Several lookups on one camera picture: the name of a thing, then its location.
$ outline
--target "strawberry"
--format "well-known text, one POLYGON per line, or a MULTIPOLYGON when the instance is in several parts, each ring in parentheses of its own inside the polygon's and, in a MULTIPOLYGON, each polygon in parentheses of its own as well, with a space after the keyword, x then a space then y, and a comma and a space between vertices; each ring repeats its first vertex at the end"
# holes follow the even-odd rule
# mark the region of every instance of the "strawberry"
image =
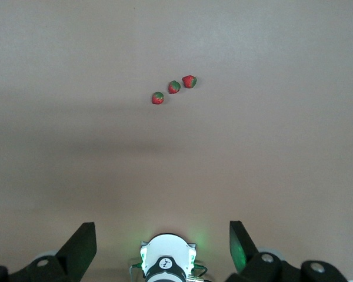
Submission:
POLYGON ((179 90, 181 90, 181 85, 179 82, 176 82, 175 80, 173 80, 172 82, 169 83, 169 93, 170 94, 178 93, 179 90))
POLYGON ((184 78, 182 78, 182 80, 184 83, 184 87, 193 88, 196 84, 197 78, 192 75, 188 75, 188 76, 185 76, 184 78))
POLYGON ((164 102, 164 95, 161 92, 155 92, 152 95, 152 103, 155 105, 162 104, 164 102))

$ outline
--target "screw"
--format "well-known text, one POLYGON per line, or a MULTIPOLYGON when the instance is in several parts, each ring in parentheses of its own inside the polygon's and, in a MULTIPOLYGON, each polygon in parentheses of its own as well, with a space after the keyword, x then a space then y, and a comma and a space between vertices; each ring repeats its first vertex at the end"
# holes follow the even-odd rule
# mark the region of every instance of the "screw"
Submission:
POLYGON ((46 264, 48 264, 48 260, 47 259, 38 261, 36 266, 42 267, 42 266, 45 266, 46 264))
POLYGON ((312 263, 312 264, 310 264, 310 266, 316 272, 319 272, 319 273, 325 272, 324 267, 320 263, 312 263))
POLYGON ((266 263, 273 263, 273 257, 270 254, 263 254, 261 258, 266 263))

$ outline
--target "cable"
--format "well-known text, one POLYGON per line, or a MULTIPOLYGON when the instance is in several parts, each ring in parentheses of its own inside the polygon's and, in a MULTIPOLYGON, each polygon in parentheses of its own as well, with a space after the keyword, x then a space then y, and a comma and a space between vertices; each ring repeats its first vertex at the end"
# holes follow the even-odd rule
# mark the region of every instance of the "cable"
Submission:
POLYGON ((134 282, 132 279, 132 266, 129 267, 129 276, 131 277, 131 282, 134 282))
POLYGON ((198 275, 198 277, 202 277, 205 273, 207 273, 208 269, 205 266, 201 266, 199 264, 194 264, 195 269, 204 269, 202 273, 198 275))
POLYGON ((129 267, 129 276, 131 277, 131 282, 134 282, 133 281, 133 278, 132 278, 132 269, 133 268, 141 268, 141 263, 138 263, 138 264, 133 264, 129 267))
POLYGON ((202 277, 208 271, 208 269, 205 266, 203 266, 203 269, 204 269, 204 271, 199 274, 199 277, 202 277))

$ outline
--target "logo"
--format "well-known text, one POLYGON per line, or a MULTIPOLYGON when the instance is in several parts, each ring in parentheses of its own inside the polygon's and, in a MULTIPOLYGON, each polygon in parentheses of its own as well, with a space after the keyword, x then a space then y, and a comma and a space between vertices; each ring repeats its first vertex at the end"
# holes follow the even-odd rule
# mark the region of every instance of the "logo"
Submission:
POLYGON ((162 269, 169 269, 170 267, 172 267, 172 262, 170 259, 167 258, 163 258, 160 262, 159 262, 159 267, 162 269))

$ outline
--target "black bracket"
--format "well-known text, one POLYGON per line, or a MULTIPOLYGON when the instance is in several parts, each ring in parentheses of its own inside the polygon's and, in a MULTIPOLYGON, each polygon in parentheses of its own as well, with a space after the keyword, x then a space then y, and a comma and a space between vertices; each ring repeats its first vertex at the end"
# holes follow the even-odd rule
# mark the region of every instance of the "black bracket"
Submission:
POLYGON ((95 254, 95 225, 83 223, 56 255, 37 258, 12 274, 0 266, 0 282, 79 282, 95 254))
POLYGON ((230 253, 238 274, 226 282, 347 282, 337 268, 324 261, 305 261, 298 269, 274 254, 259 253, 240 221, 230 222, 230 253))

